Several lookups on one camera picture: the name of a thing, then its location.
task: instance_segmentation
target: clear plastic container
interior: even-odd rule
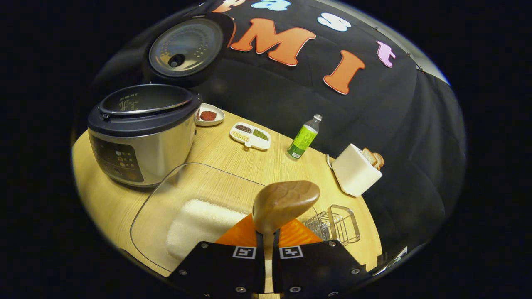
[[[173,272],[199,241],[215,242],[252,212],[264,185],[201,163],[172,170],[135,217],[131,240],[148,260]],[[297,219],[316,217],[309,209]]]

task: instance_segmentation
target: green beans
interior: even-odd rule
[[[259,130],[255,129],[253,131],[253,135],[257,136],[257,137],[260,137],[264,140],[268,140],[268,137],[263,133],[263,132],[260,132]]]

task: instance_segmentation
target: rice cooker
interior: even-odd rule
[[[202,83],[235,32],[222,13],[189,15],[159,32],[141,65],[145,81],[105,97],[88,117],[90,144],[102,171],[114,180],[153,187],[184,163],[196,132]]]

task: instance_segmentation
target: toast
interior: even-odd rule
[[[377,165],[377,158],[373,156],[373,153],[367,147],[362,150],[362,155],[368,160],[371,166],[375,167]]]
[[[380,170],[380,168],[384,166],[384,158],[379,153],[373,153],[373,156],[375,156],[378,161],[377,170]]]

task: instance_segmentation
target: rice cooker control panel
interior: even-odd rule
[[[111,177],[119,177],[128,181],[144,181],[135,149],[131,145],[107,142],[91,134],[89,138],[96,161],[103,172]]]

